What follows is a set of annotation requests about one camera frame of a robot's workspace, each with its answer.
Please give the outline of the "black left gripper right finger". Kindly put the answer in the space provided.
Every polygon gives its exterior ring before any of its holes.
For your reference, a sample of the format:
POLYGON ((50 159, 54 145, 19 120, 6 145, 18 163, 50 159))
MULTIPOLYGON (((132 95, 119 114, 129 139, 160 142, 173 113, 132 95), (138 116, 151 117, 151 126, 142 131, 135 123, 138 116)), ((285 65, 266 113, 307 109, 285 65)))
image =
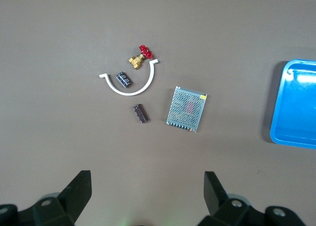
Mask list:
POLYGON ((304 222, 292 210, 269 206, 264 212, 245 201, 229 197, 216 174, 204 173, 203 195, 209 215, 199 226, 302 226, 304 222))

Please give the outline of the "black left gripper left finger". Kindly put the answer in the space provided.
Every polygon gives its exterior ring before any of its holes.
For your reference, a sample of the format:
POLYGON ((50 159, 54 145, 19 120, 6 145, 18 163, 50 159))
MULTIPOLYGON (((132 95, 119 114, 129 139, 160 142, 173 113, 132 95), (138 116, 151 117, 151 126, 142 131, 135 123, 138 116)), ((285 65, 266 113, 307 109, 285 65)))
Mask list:
POLYGON ((74 226, 92 196, 91 171, 80 171, 56 196, 43 198, 19 211, 14 204, 0 206, 2 226, 74 226))

